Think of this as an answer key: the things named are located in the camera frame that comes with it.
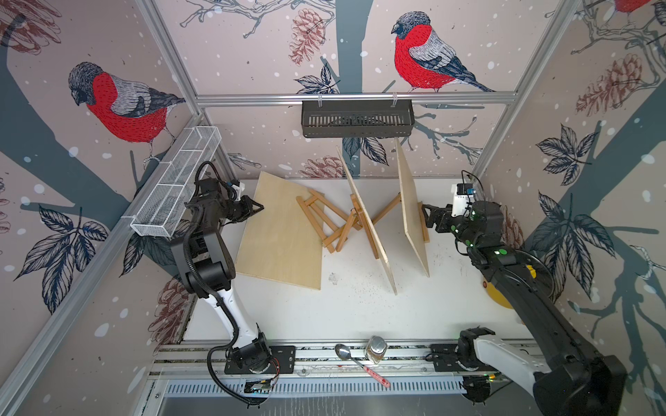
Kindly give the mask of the plywood board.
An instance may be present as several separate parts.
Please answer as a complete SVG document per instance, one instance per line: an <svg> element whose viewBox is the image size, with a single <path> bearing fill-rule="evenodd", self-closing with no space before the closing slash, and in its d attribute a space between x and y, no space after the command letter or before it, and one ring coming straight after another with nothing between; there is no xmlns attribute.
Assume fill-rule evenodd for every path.
<svg viewBox="0 0 666 416"><path fill-rule="evenodd" d="M402 221L405 236L411 244L426 277L430 277L426 242L421 224L422 210L411 169L402 150L400 140L395 139L395 154L397 160L398 179L402 200Z"/></svg>
<svg viewBox="0 0 666 416"><path fill-rule="evenodd" d="M394 273L390 264L390 260L388 258L389 256L378 235L376 227L371 219L371 216L369 215L369 210L367 208L367 204L365 203L364 191L362 190L362 188L358 187L357 179L353 176L353 174L350 171L350 168L347 165L347 162L344 160L343 149L340 146L337 146L336 151L338 152L338 156L343 161L344 176L351 190L352 204L357 212L357 216L361 220L362 227L366 231L366 235L370 242L372 254L383 267L383 272L385 277L387 277L388 279L390 289L392 290L393 294L397 296L398 290L395 282Z"/></svg>
<svg viewBox="0 0 666 416"><path fill-rule="evenodd" d="M264 209L246 221L236 258L239 274L321 289L322 239L297 201L309 197L302 185L260 173L253 200Z"/></svg>

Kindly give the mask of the wooden easel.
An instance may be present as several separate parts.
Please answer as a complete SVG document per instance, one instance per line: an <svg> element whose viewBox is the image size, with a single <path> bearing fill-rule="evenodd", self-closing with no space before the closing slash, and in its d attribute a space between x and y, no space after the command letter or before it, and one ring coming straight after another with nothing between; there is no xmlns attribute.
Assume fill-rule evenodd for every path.
<svg viewBox="0 0 666 416"><path fill-rule="evenodd" d="M396 206L401 204L402 195L400 193L397 194L397 196L395 196L392 199L392 201L390 201L385 206L385 208L383 208L378 213L378 215L376 215L374 218L371 219L367 218L367 213L365 209L362 208L360 199L355 194L351 194L350 199L353 204L353 208L350 210L350 214L347 217L347 221L344 227L342 228L341 234L338 239L338 244L336 245L336 252L339 252L343 249L343 246L345 245L349 237L350 230L353 228L353 226L361 225L362 230L365 232L366 237L369 241L369 246L371 247L371 251L373 252L375 259L378 259L380 254L378 250L378 243L373 238L370 226L375 225L378 221L380 221L382 218L388 215Z"/></svg>
<svg viewBox="0 0 666 416"><path fill-rule="evenodd" d="M430 242L429 239L429 234L428 234L428 227L426 224L426 215L425 211L423 210L423 203L420 201L418 203L418 208L419 208L419 215L420 215L420 224L421 224L421 232L423 236L423 241L425 244Z"/></svg>
<svg viewBox="0 0 666 416"><path fill-rule="evenodd" d="M345 213L342 209L336 207L321 192L314 189L307 190L306 197L297 196L296 201L303 214L308 219L315 233L320 238L324 249L333 254L340 252L347 242L352 230L362 230L361 221L355 209ZM338 225L331 218L327 211L338 216L344 221L343 225Z"/></svg>

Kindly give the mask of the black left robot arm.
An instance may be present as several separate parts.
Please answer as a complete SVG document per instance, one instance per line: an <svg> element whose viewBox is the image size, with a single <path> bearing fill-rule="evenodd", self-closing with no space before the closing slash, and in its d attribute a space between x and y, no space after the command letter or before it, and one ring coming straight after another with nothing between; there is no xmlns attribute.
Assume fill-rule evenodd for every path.
<svg viewBox="0 0 666 416"><path fill-rule="evenodd" d="M206 301L218 312L230 341L211 348L206 367L215 384L247 407L260 407L265 398L247 397L227 387L213 368L213 355L223 352L239 369L262 373L274 363L265 334L252 323L232 281L235 263L222 239L227 224L242 223L263 211L264 206L239 195L239 182L226 182L211 161L199 165L194 175L194 195L185 207L192 214L180 237L170 243L180 281L190 294Z"/></svg>

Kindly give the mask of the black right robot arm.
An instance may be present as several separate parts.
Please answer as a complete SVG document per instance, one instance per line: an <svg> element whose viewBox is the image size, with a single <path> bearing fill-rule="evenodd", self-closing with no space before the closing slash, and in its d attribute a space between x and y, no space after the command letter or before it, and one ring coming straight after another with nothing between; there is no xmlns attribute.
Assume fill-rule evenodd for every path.
<svg viewBox="0 0 666 416"><path fill-rule="evenodd" d="M614 355L602 355L553 305L536 277L546 270L529 253L502 241L504 216L496 203L475 201L461 215L452 205L421 208L425 224L464 244L471 264L525 324L543 355L537 360L487 328L461 332L461 367L488 366L532 395L544 415L617 415L627 371Z"/></svg>

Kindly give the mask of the yellow pot black lid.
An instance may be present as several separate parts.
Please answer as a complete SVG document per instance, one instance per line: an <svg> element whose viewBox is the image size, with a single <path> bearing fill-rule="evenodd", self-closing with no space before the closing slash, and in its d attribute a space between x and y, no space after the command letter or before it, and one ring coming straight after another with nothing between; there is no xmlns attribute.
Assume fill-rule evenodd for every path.
<svg viewBox="0 0 666 416"><path fill-rule="evenodd" d="M526 270L528 272L527 277L525 274L518 275L516 273L511 274L511 278L517 280L519 284L534 283L538 276L537 270L532 265L526 265ZM482 286L487 292L487 295L499 306L503 308L513 310L513 305L509 303L506 297L489 281L486 279L483 280Z"/></svg>

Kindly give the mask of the black hanging basket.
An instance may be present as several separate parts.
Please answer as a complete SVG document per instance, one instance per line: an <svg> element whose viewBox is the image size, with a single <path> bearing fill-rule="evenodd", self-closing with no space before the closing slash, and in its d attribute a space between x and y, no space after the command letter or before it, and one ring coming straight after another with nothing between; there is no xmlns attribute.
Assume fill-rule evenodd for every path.
<svg viewBox="0 0 666 416"><path fill-rule="evenodd" d="M308 139L406 137L415 122L410 100L304 102L301 113Z"/></svg>

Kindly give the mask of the small metal cup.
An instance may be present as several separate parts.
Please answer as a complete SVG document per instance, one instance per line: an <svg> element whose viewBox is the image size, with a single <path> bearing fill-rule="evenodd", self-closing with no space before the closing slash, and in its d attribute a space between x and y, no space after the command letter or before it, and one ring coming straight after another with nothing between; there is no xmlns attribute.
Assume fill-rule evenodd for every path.
<svg viewBox="0 0 666 416"><path fill-rule="evenodd" d="M379 364L388 350L388 344L381 336L371 336L366 346L366 357L374 364Z"/></svg>

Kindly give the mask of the horizontal aluminium rail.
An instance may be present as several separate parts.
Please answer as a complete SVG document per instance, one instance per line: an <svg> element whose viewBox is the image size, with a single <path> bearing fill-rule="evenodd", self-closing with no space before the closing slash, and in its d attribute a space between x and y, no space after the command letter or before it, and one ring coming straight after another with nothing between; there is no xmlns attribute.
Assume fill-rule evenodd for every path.
<svg viewBox="0 0 666 416"><path fill-rule="evenodd" d="M199 95L195 102L204 107L267 107L300 105L303 102L411 101L413 104L503 104L516 101L518 94L501 92L376 93L314 95Z"/></svg>

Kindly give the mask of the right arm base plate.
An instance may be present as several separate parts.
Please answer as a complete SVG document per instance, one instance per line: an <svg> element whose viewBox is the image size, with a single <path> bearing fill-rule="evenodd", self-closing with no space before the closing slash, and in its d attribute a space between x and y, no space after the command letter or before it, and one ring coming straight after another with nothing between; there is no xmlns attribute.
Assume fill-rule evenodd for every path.
<svg viewBox="0 0 666 416"><path fill-rule="evenodd" d="M431 344L425 361L430 362L437 373L467 372L459 363L457 345L454 343Z"/></svg>

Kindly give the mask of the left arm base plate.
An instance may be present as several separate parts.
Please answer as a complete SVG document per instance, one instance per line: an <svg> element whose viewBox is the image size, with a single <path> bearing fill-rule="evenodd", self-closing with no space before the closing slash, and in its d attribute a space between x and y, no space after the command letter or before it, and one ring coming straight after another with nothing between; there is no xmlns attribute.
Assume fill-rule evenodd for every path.
<svg viewBox="0 0 666 416"><path fill-rule="evenodd" d="M292 374L296 362L295 346L270 346L270 352L260 352L256 357L243 363L241 367L234 360L225 364L224 374Z"/></svg>

